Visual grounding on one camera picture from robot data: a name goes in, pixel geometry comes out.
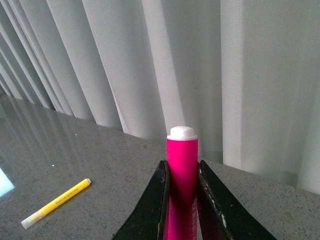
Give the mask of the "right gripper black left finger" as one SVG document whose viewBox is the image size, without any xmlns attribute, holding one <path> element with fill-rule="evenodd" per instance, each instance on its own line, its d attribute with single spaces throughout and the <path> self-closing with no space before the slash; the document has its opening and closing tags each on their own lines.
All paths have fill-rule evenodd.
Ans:
<svg viewBox="0 0 320 240">
<path fill-rule="evenodd" d="M 170 192 L 170 171 L 161 160 L 148 185 L 114 240 L 163 240 Z"/>
</svg>

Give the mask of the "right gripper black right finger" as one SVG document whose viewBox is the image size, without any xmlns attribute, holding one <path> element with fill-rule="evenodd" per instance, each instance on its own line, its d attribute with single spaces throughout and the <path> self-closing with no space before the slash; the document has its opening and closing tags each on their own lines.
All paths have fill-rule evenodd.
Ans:
<svg viewBox="0 0 320 240">
<path fill-rule="evenodd" d="M 274 240 L 210 166 L 198 163 L 197 209 L 204 240 Z"/>
</svg>

